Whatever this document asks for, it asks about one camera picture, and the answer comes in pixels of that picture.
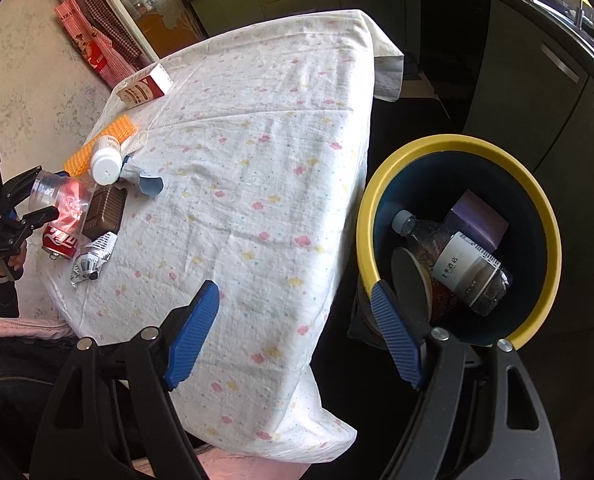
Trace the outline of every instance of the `white pill bottle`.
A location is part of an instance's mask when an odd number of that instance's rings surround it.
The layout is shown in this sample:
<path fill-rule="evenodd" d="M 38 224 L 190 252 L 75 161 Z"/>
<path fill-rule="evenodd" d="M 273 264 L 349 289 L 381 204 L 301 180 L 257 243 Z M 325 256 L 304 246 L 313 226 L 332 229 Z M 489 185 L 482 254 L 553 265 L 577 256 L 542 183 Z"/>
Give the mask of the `white pill bottle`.
<path fill-rule="evenodd" d="M 122 171 L 122 152 L 117 139 L 103 136 L 93 147 L 90 157 L 90 174 L 100 186 L 114 184 Z"/>

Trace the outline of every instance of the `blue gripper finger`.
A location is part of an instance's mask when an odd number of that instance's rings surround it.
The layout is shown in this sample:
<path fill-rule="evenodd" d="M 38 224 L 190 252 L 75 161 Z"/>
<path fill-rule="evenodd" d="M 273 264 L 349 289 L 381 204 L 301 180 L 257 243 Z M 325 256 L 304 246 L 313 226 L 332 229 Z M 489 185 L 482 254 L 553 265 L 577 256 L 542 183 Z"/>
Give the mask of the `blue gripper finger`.
<path fill-rule="evenodd" d="M 179 335 L 170 345 L 168 351 L 168 368 L 164 373 L 164 381 L 171 389 L 175 389 L 181 381 L 190 375 L 195 366 L 199 351 L 210 332 L 219 310 L 219 288 L 213 282 L 207 282 L 200 289 L 195 303 Z"/>
<path fill-rule="evenodd" d="M 379 331 L 386 341 L 399 377 L 408 381 L 418 390 L 424 380 L 421 367 L 421 349 L 408 331 L 404 320 L 397 312 L 391 298 L 383 289 L 381 282 L 375 283 L 371 293 L 371 308 Z"/>

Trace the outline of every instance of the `red checkered apron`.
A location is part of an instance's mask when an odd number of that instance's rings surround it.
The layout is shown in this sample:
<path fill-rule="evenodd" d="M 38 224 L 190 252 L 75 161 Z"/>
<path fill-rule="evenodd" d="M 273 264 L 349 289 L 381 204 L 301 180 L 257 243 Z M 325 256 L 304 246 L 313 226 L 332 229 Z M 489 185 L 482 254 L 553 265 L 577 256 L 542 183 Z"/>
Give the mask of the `red checkered apron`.
<path fill-rule="evenodd" d="M 113 48 L 113 42 L 90 24 L 77 0 L 62 0 L 55 12 L 82 57 L 111 88 L 136 72 Z"/>
<path fill-rule="evenodd" d="M 113 48 L 135 68 L 142 68 L 143 63 L 137 58 L 142 51 L 131 35 L 126 31 L 115 13 L 104 0 L 76 0 L 82 13 L 97 30 L 113 42 Z"/>

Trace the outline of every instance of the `trash bin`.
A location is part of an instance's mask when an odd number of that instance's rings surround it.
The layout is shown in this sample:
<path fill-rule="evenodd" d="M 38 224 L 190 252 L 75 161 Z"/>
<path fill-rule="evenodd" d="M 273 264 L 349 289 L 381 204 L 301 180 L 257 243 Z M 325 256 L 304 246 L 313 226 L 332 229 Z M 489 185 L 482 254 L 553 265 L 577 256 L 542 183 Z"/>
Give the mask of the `trash bin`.
<path fill-rule="evenodd" d="M 555 300 L 561 241 L 552 207 L 535 178 L 489 142 L 460 135 L 424 137 L 384 161 L 359 209 L 360 286 L 369 298 L 377 281 L 391 280 L 392 250 L 403 242 L 391 228 L 398 211 L 442 222 L 467 189 L 509 222 L 494 256 L 514 281 L 488 316 L 459 309 L 440 324 L 470 344 L 487 346 L 506 338 L 518 349 L 539 330 Z"/>

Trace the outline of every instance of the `red soda can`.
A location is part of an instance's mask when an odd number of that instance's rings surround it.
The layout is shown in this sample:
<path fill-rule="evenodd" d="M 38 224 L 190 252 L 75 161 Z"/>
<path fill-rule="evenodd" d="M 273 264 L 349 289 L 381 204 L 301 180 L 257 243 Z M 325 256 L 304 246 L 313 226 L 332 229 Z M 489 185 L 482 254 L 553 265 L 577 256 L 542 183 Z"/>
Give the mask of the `red soda can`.
<path fill-rule="evenodd" d="M 42 249 L 52 260 L 60 256 L 70 260 L 77 252 L 77 238 L 47 225 L 42 235 Z"/>

